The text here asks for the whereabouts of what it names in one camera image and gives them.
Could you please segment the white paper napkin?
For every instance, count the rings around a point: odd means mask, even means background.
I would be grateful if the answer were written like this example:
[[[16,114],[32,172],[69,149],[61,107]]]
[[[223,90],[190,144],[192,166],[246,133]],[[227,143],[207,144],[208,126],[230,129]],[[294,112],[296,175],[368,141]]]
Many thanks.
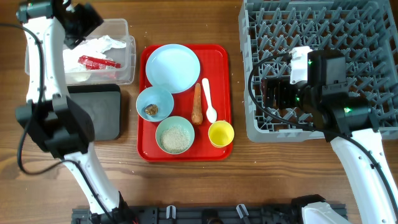
[[[85,66],[78,63],[78,59],[82,55],[115,61],[104,53],[111,49],[120,50],[125,48],[125,42],[114,40],[108,35],[104,35],[98,39],[85,41],[74,49],[65,49],[63,51],[64,69],[66,72],[86,71],[87,69]]]

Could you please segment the yellow plastic cup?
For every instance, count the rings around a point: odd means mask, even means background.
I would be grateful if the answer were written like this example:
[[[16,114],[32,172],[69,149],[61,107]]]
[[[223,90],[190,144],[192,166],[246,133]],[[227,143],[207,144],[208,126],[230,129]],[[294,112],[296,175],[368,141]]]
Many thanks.
[[[227,121],[216,121],[208,129],[208,138],[214,147],[226,147],[233,142],[234,129]]]

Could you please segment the orange carrot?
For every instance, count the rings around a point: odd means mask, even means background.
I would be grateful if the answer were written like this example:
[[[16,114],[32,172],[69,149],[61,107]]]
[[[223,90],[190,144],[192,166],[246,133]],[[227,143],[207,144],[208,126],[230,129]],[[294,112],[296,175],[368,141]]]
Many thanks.
[[[203,114],[201,109],[201,85],[199,83],[195,84],[191,119],[192,123],[195,125],[200,125],[203,122]]]

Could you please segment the green bowl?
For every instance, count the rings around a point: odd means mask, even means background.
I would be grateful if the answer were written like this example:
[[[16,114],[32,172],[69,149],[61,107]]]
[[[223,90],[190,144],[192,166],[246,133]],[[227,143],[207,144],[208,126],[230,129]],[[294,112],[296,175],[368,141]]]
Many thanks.
[[[167,154],[171,154],[169,152],[167,152],[161,145],[160,143],[160,136],[162,134],[163,131],[165,131],[166,129],[169,129],[171,126],[181,126],[184,129],[186,129],[189,132],[190,135],[190,146],[187,150],[190,149],[190,147],[193,145],[194,139],[195,139],[195,130],[191,124],[191,122],[189,122],[189,120],[181,117],[181,116],[171,116],[168,117],[166,119],[164,119],[157,127],[156,132],[155,132],[155,139],[156,142],[158,144],[158,146],[161,148],[161,150],[163,150],[164,152],[166,152]]]

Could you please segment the small light blue bowl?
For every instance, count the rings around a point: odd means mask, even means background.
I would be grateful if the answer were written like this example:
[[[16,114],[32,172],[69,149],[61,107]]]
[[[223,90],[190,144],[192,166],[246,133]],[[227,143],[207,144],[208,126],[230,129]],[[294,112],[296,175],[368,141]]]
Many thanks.
[[[149,116],[144,112],[144,108],[149,104],[157,105],[159,111],[154,116]],[[137,97],[136,110],[138,115],[150,122],[160,122],[171,115],[174,109],[174,98],[172,94],[164,88],[152,86],[143,90]]]

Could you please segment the brown food scrap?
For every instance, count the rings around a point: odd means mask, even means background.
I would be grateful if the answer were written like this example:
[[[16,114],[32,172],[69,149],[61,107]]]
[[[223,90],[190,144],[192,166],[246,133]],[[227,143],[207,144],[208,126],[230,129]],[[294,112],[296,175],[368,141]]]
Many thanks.
[[[154,116],[154,115],[156,115],[156,114],[158,113],[158,111],[159,111],[158,106],[157,106],[157,105],[154,105],[154,104],[149,104],[148,106],[146,106],[146,107],[144,108],[144,112],[145,112],[146,114],[148,114],[149,116]]]

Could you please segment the pile of white rice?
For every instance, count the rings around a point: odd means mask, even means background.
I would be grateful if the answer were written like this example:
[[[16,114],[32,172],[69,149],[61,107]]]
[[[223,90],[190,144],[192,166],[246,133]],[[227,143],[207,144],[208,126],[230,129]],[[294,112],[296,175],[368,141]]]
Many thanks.
[[[189,132],[181,126],[171,126],[160,136],[162,147],[171,154],[179,154],[190,146]]]

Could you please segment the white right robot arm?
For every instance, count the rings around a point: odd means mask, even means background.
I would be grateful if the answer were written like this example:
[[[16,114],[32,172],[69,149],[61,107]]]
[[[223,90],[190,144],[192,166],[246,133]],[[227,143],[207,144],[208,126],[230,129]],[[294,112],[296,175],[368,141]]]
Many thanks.
[[[287,78],[262,81],[264,102],[257,107],[277,119],[269,107],[298,107],[312,115],[311,124],[293,126],[323,133],[349,180],[363,223],[397,223],[397,185],[384,155],[379,122],[365,98],[353,97],[346,58],[339,50],[296,47],[253,66],[256,72],[278,58],[291,65]]]

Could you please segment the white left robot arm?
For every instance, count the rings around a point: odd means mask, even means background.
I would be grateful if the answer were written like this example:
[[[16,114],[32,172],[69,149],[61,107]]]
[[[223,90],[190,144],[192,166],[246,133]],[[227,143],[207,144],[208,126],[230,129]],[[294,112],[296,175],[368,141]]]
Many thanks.
[[[90,4],[25,1],[16,16],[27,38],[30,83],[26,104],[16,109],[24,132],[72,173],[90,204],[92,223],[138,223],[105,174],[94,150],[89,114],[69,95],[63,48],[74,49],[103,23]]]

